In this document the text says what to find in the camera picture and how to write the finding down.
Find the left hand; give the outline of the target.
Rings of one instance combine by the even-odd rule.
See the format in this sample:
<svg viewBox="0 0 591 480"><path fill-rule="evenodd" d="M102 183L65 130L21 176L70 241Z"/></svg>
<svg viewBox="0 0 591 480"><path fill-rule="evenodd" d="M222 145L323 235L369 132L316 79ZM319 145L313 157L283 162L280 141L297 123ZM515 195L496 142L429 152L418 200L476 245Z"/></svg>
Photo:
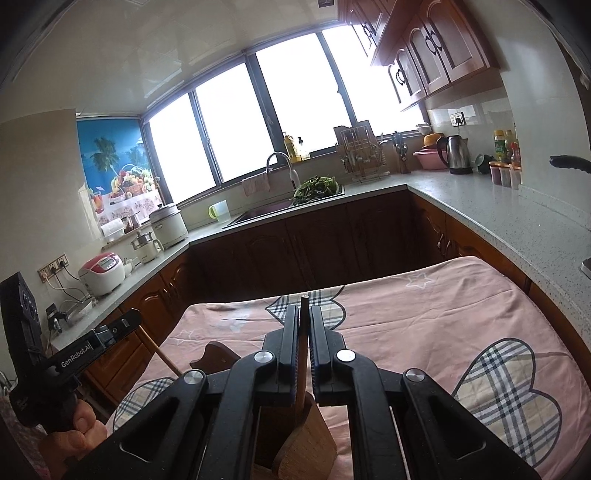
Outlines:
<svg viewBox="0 0 591 480"><path fill-rule="evenodd" d="M73 430L51 433L39 443L39 452L52 479L63 477L68 470L68 459L83 458L107 438L106 426L83 400L76 405L73 425Z"/></svg>

